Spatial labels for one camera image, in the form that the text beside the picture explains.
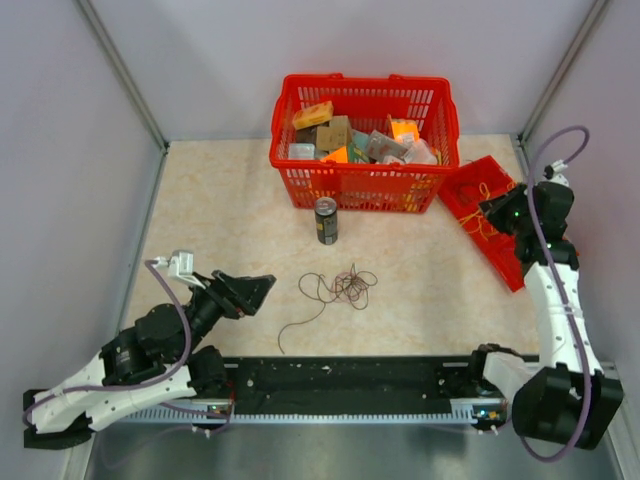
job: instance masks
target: cable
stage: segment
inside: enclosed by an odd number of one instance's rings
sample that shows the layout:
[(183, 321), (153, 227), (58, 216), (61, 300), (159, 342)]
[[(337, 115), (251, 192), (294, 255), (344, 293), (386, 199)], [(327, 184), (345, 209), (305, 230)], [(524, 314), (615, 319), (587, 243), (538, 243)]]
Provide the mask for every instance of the cable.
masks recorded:
[[(511, 181), (508, 185), (507, 185), (507, 190), (511, 190), (512, 188), (514, 188), (516, 186), (516, 182)], [(480, 194), (484, 197), (484, 200), (489, 200), (489, 198), (491, 198), (491, 190), (489, 190), (489, 187), (487, 186), (487, 184), (485, 182), (481, 182), (478, 185), (478, 190), (480, 191)], [(482, 213), (482, 210), (480, 210), (480, 207), (478, 207), (476, 209), (475, 212), (470, 213), (469, 215), (459, 218), (458, 222), (460, 223), (461, 227), (464, 227), (467, 223), (469, 223), (471, 220), (476, 219), (478, 220), (478, 225), (476, 226), (475, 229), (473, 230), (467, 230), (465, 228), (465, 231), (469, 234), (469, 235), (473, 235), (474, 233), (480, 233), (480, 236), (482, 238), (484, 238), (485, 240), (489, 240), (489, 237), (492, 237), (494, 235), (499, 235), (500, 232), (498, 232), (493, 225), (491, 225), (487, 219), (485, 218), (484, 214)], [(484, 231), (484, 227), (488, 226), (489, 227), (489, 231), (485, 232)]]
[(130, 392), (133, 390), (139, 390), (142, 388), (152, 387), (161, 382), (164, 382), (169, 377), (175, 375), (178, 372), (178, 370), (182, 368), (182, 366), (187, 362), (187, 358), (189, 358), (189, 355), (191, 354), (191, 329), (189, 327), (189, 320), (187, 319), (187, 315), (185, 314), (184, 309), (180, 304), (180, 300), (178, 300), (178, 297), (176, 297), (175, 293), (173, 293), (173, 290), (171, 289), (169, 284), (165, 281), (165, 279), (162, 278), (162, 275), (160, 275), (160, 273), (155, 268), (153, 268), (156, 263), (157, 263), (156, 260), (145, 260), (144, 266), (147, 267), (149, 272), (151, 272), (151, 275), (155, 277), (155, 279), (158, 281), (162, 289), (166, 292), (166, 294), (171, 299), (171, 302), (173, 303), (173, 305), (176, 308), (176, 311), (178, 312), (178, 316), (180, 317), (180, 321), (182, 322), (182, 327), (184, 329), (184, 351), (182, 352), (182, 355), (180, 356), (180, 359), (178, 360), (178, 362), (175, 363), (173, 367), (171, 367), (162, 375), (159, 375), (155, 378), (142, 382), (139, 385), (122, 385), (122, 386), (111, 385), (107, 387), (97, 386), (97, 385), (81, 385), (77, 387), (65, 388), (59, 394), (48, 395), (38, 400), (37, 402), (35, 402), (33, 405), (29, 406), (22, 414), (22, 423), (24, 423), (27, 427), (31, 428), (33, 426), (33, 424), (29, 420), (29, 416), (31, 415), (31, 413), (36, 408), (44, 405), (47, 402), (50, 402), (57, 396), (66, 395), (73, 392)]
[(121, 459), (119, 459), (116, 462), (111, 462), (111, 461), (107, 460), (107, 454), (106, 454), (106, 449), (105, 449), (106, 442), (104, 442), (104, 440), (102, 440), (102, 441), (100, 441), (100, 458), (101, 458), (102, 463), (104, 464), (104, 466), (107, 468), (107, 470), (112, 470), (112, 471), (113, 470), (118, 470), (124, 464), (128, 463), (141, 450), (146, 448), (149, 444), (151, 444), (151, 443), (155, 442), (156, 440), (164, 437), (165, 435), (168, 435), (169, 433), (177, 432), (177, 431), (180, 431), (180, 430), (191, 430), (193, 433), (196, 433), (196, 432), (200, 431), (204, 435), (206, 435), (207, 439), (209, 439), (211, 437), (211, 435), (218, 435), (219, 433), (222, 433), (222, 432), (226, 431), (229, 428), (229, 426), (231, 425), (231, 414), (229, 414), (229, 415), (220, 415), (220, 414), (213, 413), (213, 412), (205, 412), (205, 411), (201, 411), (201, 410), (191, 410), (191, 409), (188, 409), (188, 408), (176, 407), (175, 405), (171, 405), (171, 404), (168, 404), (168, 403), (161, 403), (161, 405), (163, 407), (167, 407), (167, 408), (170, 408), (172, 410), (177, 410), (177, 411), (184, 412), (184, 413), (198, 413), (198, 414), (204, 415), (206, 417), (225, 418), (227, 421), (225, 423), (223, 423), (222, 425), (212, 424), (212, 427), (217, 427), (217, 428), (214, 428), (214, 429), (196, 427), (195, 425), (179, 425), (179, 426), (176, 426), (176, 427), (166, 428), (166, 429), (156, 433), (151, 438), (149, 438), (149, 439), (139, 443), (135, 447), (133, 447), (133, 449), (131, 449), (131, 451), (129, 451), (129, 453), (127, 453), (124, 457), (122, 457)]
[(544, 232), (542, 231), (542, 226), (540, 224), (540, 219), (538, 217), (538, 212), (536, 211), (536, 205), (533, 198), (533, 187), (535, 185), (535, 172), (536, 166), (540, 157), (542, 156), (542, 152), (558, 137), (561, 137), (570, 132), (582, 132), (584, 134), (584, 139), (582, 140), (582, 144), (578, 147), (578, 149), (572, 153), (565, 161), (565, 164), (568, 164), (572, 160), (574, 160), (587, 146), (589, 143), (589, 130), (587, 127), (583, 125), (573, 125), (570, 127), (563, 128), (558, 132), (551, 135), (547, 138), (540, 148), (536, 151), (536, 154), (533, 156), (533, 161), (531, 162), (529, 175), (527, 178), (527, 202), (529, 204), (529, 211), (531, 214), (531, 219), (533, 221), (533, 227), (535, 228), (536, 235), (538, 237), (538, 241), (540, 242), (540, 246), (542, 247), (542, 252), (544, 253), (544, 257), (547, 260), (549, 265), (549, 269), (551, 270), (551, 274), (553, 275), (553, 279), (558, 287), (558, 292), (560, 293), (560, 299), (565, 308), (565, 312), (567, 313), (567, 320), (569, 321), (569, 328), (571, 329), (571, 334), (575, 340), (576, 345), (578, 346), (578, 355), (580, 356), (580, 363), (582, 365), (582, 378), (584, 380), (584, 393), (582, 396), (582, 409), (580, 410), (580, 416), (578, 417), (578, 423), (576, 424), (576, 428), (569, 438), (569, 441), (566, 445), (564, 445), (557, 453), (551, 455), (549, 457), (542, 456), (535, 452), (531, 446), (527, 443), (524, 437), (521, 438), (522, 444), (524, 448), (529, 452), (535, 459), (540, 460), (545, 463), (557, 462), (558, 460), (564, 458), (572, 448), (575, 447), (576, 443), (580, 439), (582, 432), (584, 431), (584, 427), (587, 423), (587, 418), (589, 416), (589, 408), (591, 407), (591, 374), (589, 373), (589, 361), (587, 358), (587, 351), (584, 348), (584, 344), (582, 342), (582, 337), (580, 336), (580, 331), (578, 330), (578, 324), (576, 322), (575, 316), (571, 310), (571, 306), (569, 304), (569, 296), (567, 295), (567, 291), (564, 288), (564, 283), (560, 278), (560, 273), (558, 272), (558, 268), (556, 267), (555, 262), (553, 261), (553, 256), (551, 255), (551, 251), (547, 247), (547, 241), (544, 237)]
[(164, 408), (168, 408), (169, 410), (175, 410), (176, 412), (180, 412), (180, 413), (186, 413), (188, 415), (200, 415), (200, 416), (204, 416), (204, 417), (209, 417), (209, 418), (217, 418), (217, 419), (222, 419), (222, 420), (226, 420), (225, 423), (223, 423), (222, 425), (220, 424), (212, 424), (212, 428), (202, 428), (202, 427), (196, 427), (195, 425), (192, 426), (186, 426), (186, 425), (180, 425), (177, 427), (171, 427), (171, 428), (167, 428), (165, 430), (162, 430), (160, 432), (158, 432), (157, 434), (155, 434), (154, 436), (152, 436), (151, 438), (143, 441), (142, 443), (136, 445), (133, 450), (131, 450), (127, 455), (125, 455), (123, 458), (121, 458), (120, 460), (118, 460), (115, 463), (111, 463), (110, 461), (107, 460), (106, 457), (106, 452), (105, 452), (105, 444), (104, 442), (100, 443), (100, 456), (102, 459), (102, 463), (104, 464), (104, 466), (107, 468), (107, 470), (117, 470), (120, 467), (122, 467), (125, 463), (129, 462), (129, 460), (131, 460), (136, 454), (138, 454), (138, 452), (140, 452), (140, 450), (144, 449), (147, 447), (147, 445), (149, 445), (152, 442), (155, 442), (156, 440), (158, 440), (161, 437), (164, 437), (165, 435), (172, 433), (172, 432), (176, 432), (179, 430), (191, 430), (194, 433), (196, 433), (197, 431), (201, 431), (202, 433), (204, 433), (207, 437), (207, 440), (211, 437), (211, 435), (217, 435), (219, 433), (222, 433), (224, 431), (226, 431), (229, 426), (231, 425), (231, 417), (233, 415), (233, 412), (235, 410), (235, 391), (233, 390), (233, 385), (228, 382), (228, 385), (231, 386), (232, 390), (231, 390), (231, 397), (229, 398), (229, 402), (230, 402), (230, 411), (227, 415), (221, 414), (221, 413), (215, 413), (215, 412), (209, 412), (206, 410), (196, 410), (193, 408), (184, 408), (184, 407), (178, 407), (177, 405), (172, 405), (170, 403), (167, 402), (162, 402), (160, 403), (160, 406), (164, 407)]
[[(370, 275), (373, 278), (368, 282), (363, 278), (363, 275)], [(302, 280), (309, 276), (315, 277), (318, 282), (316, 285), (315, 296), (308, 294), (302, 288)], [(316, 318), (322, 315), (325, 308), (327, 308), (327, 305), (336, 301), (344, 301), (349, 303), (356, 310), (364, 310), (369, 306), (369, 288), (373, 287), (377, 283), (378, 277), (376, 277), (372, 272), (368, 272), (366, 270), (358, 272), (356, 270), (355, 263), (351, 264), (351, 269), (348, 272), (342, 272), (336, 275), (336, 277), (333, 279), (333, 282), (331, 283), (331, 286), (327, 285), (325, 276), (322, 274), (308, 272), (302, 275), (298, 279), (298, 289), (305, 297), (310, 298), (311, 300), (314, 300), (316, 302), (321, 302), (322, 308), (316, 315), (309, 318), (308, 320), (304, 320), (302, 322), (287, 323), (280, 329), (280, 332), (278, 332), (278, 348), (280, 349), (280, 352), (285, 355), (284, 349), (282, 348), (281, 337), (287, 328), (305, 325), (307, 323), (313, 322)], [(324, 287), (324, 289), (329, 293), (329, 300), (325, 300), (322, 298), (320, 294), (321, 287)], [(357, 302), (362, 297), (364, 297), (364, 304), (358, 305)]]

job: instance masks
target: red basket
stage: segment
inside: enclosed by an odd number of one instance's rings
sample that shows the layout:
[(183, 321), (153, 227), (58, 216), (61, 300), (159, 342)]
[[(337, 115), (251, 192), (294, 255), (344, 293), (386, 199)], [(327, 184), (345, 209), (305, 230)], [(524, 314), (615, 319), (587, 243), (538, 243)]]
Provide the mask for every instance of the red basket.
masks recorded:
[[(331, 100), (335, 115), (348, 115), (353, 128), (387, 133), (387, 115), (416, 120), (420, 136), (436, 148), (442, 165), (363, 165), (287, 158), (295, 142), (295, 112)], [(342, 74), (289, 75), (271, 122), (271, 165), (280, 171), (291, 202), (312, 208), (332, 197), (340, 208), (424, 212), (445, 176), (458, 168), (458, 116), (444, 78), (344, 78)]]
[[(481, 191), (483, 183), (487, 188)], [(513, 184), (513, 179), (493, 157), (488, 156), (461, 167), (449, 176), (438, 196), (459, 221), (464, 221), (462, 227), (515, 292), (524, 286), (524, 280), (520, 262), (514, 254), (516, 245), (513, 237), (498, 233), (483, 215), (474, 215), (478, 212), (479, 202), (507, 193)]]

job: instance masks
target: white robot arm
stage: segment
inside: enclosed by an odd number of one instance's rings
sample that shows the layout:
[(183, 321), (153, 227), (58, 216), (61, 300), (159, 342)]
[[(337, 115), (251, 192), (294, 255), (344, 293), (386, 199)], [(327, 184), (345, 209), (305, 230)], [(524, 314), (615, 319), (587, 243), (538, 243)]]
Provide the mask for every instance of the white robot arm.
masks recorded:
[(169, 278), (187, 285), (189, 303), (180, 306), (172, 298), (173, 305), (155, 306), (60, 385), (25, 392), (25, 447), (69, 448), (138, 410), (200, 394), (215, 397), (225, 389), (220, 352), (213, 346), (193, 350), (220, 318), (254, 315), (275, 277), (233, 278), (220, 271), (203, 277), (184, 250), (147, 266), (168, 270)]
[[(623, 391), (618, 380), (604, 377), (585, 329), (578, 295), (578, 255), (564, 236), (573, 192), (559, 174), (563, 168), (564, 162), (548, 167), (547, 181), (532, 189), (535, 221), (539, 221), (553, 265), (533, 226), (525, 185), (480, 204), (498, 231), (515, 236), (515, 254), (536, 307), (540, 370), (532, 375), (515, 352), (492, 344), (475, 351), (472, 364), (479, 380), (495, 386), (507, 400), (514, 429), (521, 437), (561, 444), (573, 439), (578, 448), (591, 449), (604, 435)], [(585, 361), (588, 375), (584, 374)]]

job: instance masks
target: orange box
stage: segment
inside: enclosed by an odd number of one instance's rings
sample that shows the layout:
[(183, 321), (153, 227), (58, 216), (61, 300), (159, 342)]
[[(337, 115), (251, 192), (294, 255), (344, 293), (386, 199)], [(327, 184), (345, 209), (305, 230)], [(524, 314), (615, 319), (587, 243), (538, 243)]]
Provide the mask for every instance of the orange box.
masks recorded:
[(347, 147), (339, 148), (338, 150), (327, 155), (320, 161), (328, 162), (329, 160), (334, 161), (336, 163), (349, 163), (349, 153), (347, 152)]
[(321, 123), (328, 122), (333, 117), (333, 103), (318, 103), (308, 108), (298, 110), (293, 116), (293, 128), (300, 130), (302, 128), (313, 127)]
[(396, 142), (411, 146), (413, 142), (420, 140), (420, 132), (418, 131), (418, 124), (415, 120), (391, 118), (391, 115), (387, 115), (387, 119), (389, 121), (391, 137)]

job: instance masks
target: gray wall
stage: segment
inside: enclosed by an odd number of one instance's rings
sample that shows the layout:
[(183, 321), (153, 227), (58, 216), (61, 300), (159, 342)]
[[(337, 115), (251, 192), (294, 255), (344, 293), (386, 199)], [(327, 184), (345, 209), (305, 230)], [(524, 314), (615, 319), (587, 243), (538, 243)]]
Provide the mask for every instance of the gray wall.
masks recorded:
[[(607, 16), (535, 135), (583, 123), (592, 140), (568, 178), (576, 204), (569, 234), (581, 253), (580, 293), (592, 343), (620, 370), (631, 402), (640, 406), (640, 2), (612, 2)], [(545, 156), (562, 158), (578, 134)], [(640, 423), (634, 420), (640, 440)]]
[(92, 0), (171, 139), (268, 136), (294, 72), (444, 76), (467, 133), (517, 132), (587, 0)]
[(22, 392), (113, 334), (160, 156), (73, 2), (0, 3), (0, 45), (1, 476), (56, 478)]

